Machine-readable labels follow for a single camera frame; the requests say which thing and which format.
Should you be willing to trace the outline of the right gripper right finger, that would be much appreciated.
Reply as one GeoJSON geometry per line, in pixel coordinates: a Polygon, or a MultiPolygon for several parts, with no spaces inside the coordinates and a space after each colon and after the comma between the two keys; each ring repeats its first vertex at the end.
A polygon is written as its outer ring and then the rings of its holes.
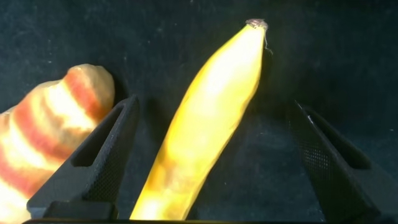
{"type": "Polygon", "coordinates": [[[397,181],[297,101],[289,129],[327,223],[397,223],[397,181]]]}

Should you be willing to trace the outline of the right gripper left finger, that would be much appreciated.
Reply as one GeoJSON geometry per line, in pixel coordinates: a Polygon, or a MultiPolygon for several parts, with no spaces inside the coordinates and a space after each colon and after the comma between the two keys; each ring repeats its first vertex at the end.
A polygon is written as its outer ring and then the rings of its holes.
{"type": "Polygon", "coordinates": [[[29,199],[32,219],[114,220],[139,119],[139,100],[120,101],[29,199]]]}

